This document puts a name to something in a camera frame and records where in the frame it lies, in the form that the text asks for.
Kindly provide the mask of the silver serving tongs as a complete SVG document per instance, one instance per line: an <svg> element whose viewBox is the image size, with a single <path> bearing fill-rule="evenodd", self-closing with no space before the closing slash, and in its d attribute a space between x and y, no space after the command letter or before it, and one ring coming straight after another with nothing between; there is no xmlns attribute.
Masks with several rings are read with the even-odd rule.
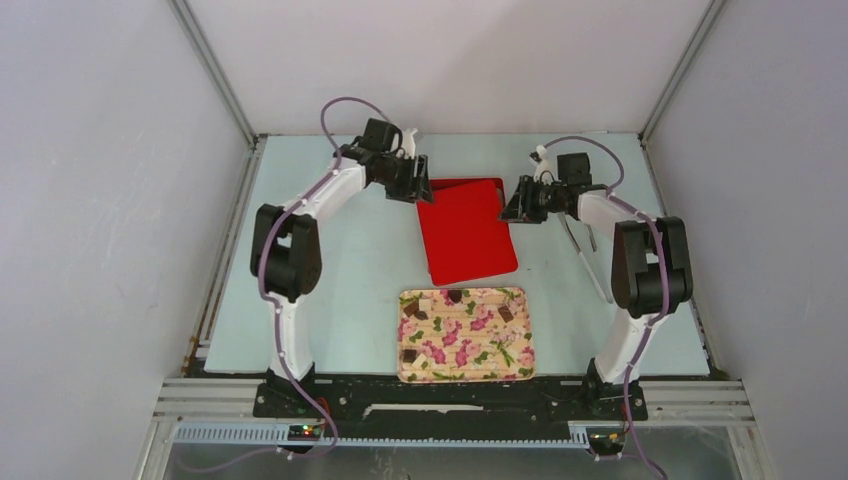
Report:
<svg viewBox="0 0 848 480"><path fill-rule="evenodd" d="M578 222L565 213L559 213L558 219L596 293L604 302L612 304L613 297L608 280L600 266L600 252L594 230L591 226Z"/></svg>

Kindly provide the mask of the red box lid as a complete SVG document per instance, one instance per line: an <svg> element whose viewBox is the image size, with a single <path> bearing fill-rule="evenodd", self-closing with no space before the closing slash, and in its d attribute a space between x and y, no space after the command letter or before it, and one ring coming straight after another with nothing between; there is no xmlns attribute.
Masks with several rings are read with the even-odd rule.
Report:
<svg viewBox="0 0 848 480"><path fill-rule="evenodd" d="M433 191L416 205L427 269L436 286L508 274L519 266L505 206L494 186L478 182Z"/></svg>

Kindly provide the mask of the red chocolate box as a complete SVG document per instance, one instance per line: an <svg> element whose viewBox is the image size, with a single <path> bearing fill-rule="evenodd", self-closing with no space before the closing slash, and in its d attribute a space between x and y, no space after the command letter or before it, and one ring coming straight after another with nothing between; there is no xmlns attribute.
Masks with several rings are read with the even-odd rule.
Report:
<svg viewBox="0 0 848 480"><path fill-rule="evenodd" d="M439 191L439 190L464 186L464 185L478 183L478 182L491 183L494 186L495 191L496 191L500 201L501 202L505 201L504 183L503 183L503 180L501 178L497 178L497 177L437 178L437 179L432 179L430 181L430 185L431 185L433 191Z"/></svg>

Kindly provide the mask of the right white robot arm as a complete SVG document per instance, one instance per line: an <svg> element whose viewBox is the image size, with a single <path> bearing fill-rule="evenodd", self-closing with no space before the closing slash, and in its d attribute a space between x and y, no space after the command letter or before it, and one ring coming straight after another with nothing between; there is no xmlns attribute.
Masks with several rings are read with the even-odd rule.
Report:
<svg viewBox="0 0 848 480"><path fill-rule="evenodd" d="M617 310L588 372L595 382L581 392L585 411L606 418L622 403L616 385L637 379L654 331L691 299L686 227L678 217L651 216L617 196L612 187L595 183L585 153L562 154L551 161L545 148L538 147L529 158L535 171L519 179L500 220L540 224L551 214L564 214L612 242L609 280Z"/></svg>

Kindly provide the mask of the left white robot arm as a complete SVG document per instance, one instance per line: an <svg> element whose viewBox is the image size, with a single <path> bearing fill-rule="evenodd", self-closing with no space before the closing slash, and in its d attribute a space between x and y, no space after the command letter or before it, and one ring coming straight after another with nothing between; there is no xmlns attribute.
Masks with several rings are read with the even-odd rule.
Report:
<svg viewBox="0 0 848 480"><path fill-rule="evenodd" d="M428 158L417 151L417 133L371 118L352 142L334 146L331 165L305 192L284 205L264 204L256 212L250 271L272 315L269 368L287 380L277 402L292 416L308 414L316 403L315 388L301 380L314 360L306 321L297 310L321 277L321 226L372 184L383 186L389 200L433 202Z"/></svg>

